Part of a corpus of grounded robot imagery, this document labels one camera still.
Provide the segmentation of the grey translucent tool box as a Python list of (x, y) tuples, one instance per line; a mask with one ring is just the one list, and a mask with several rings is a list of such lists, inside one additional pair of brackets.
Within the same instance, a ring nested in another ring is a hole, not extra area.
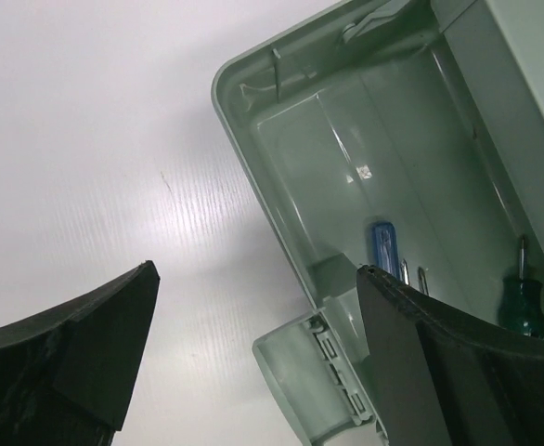
[(302, 444), (393, 445), (356, 290), (379, 268), (374, 223), (394, 225), (408, 286), (421, 293), (423, 267), (429, 297), (502, 329), (525, 236), (544, 313), (544, 103), (520, 18), (494, 1), (343, 1), (216, 74), (214, 108), (310, 302), (253, 343)]

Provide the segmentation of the red blue screwdriver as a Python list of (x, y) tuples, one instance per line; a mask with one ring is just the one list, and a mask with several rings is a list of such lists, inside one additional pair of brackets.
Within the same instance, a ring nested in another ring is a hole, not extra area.
[(401, 276), (402, 276), (403, 283), (406, 285), (410, 285), (408, 262), (405, 259), (401, 260), (400, 268), (401, 268)]

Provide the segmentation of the blue handled screwdriver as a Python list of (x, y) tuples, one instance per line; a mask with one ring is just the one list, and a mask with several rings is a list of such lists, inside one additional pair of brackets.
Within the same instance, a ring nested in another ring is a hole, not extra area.
[(401, 278), (395, 227), (387, 221), (376, 222), (370, 230), (375, 264), (397, 279)]

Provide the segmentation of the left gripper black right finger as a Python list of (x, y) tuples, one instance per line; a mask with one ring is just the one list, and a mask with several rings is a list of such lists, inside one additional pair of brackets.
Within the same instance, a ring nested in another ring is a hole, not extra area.
[(544, 445), (544, 340), (442, 303), (374, 266), (356, 290), (370, 397), (393, 445)]

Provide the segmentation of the green orange stubby screwdriver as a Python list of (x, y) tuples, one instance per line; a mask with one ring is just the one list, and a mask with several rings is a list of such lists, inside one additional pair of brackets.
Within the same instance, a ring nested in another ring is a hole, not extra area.
[(428, 289), (428, 283), (426, 280), (425, 269), (423, 267), (418, 267), (417, 275), (418, 275), (418, 282), (419, 282), (419, 287), (421, 292), (425, 295), (428, 295), (429, 289)]

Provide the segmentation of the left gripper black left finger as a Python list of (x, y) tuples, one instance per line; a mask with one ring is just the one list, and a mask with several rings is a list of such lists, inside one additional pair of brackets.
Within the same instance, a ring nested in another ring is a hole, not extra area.
[(110, 445), (122, 430), (160, 284), (146, 261), (0, 327), (0, 445)]

